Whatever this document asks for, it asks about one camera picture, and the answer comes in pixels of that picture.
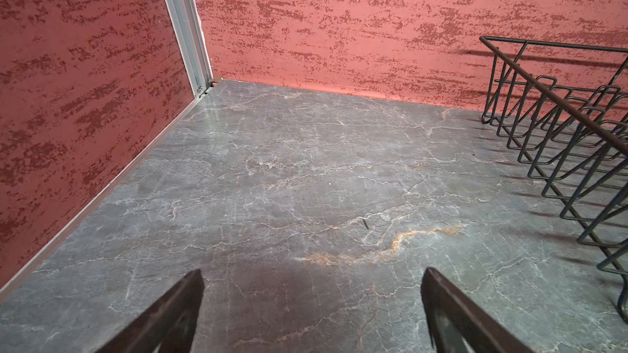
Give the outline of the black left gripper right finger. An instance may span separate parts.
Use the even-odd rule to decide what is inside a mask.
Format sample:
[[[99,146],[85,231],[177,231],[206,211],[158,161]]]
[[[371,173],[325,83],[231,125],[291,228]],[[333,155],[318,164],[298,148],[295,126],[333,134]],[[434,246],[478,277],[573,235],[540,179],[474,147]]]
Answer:
[[[420,292],[437,352],[531,351],[437,269],[425,270]]]

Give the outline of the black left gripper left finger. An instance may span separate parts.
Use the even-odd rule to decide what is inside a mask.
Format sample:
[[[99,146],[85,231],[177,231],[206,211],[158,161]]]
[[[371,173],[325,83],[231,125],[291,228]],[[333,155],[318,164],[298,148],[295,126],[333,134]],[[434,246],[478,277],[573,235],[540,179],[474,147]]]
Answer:
[[[188,272],[100,352],[189,352],[204,296],[201,270]]]

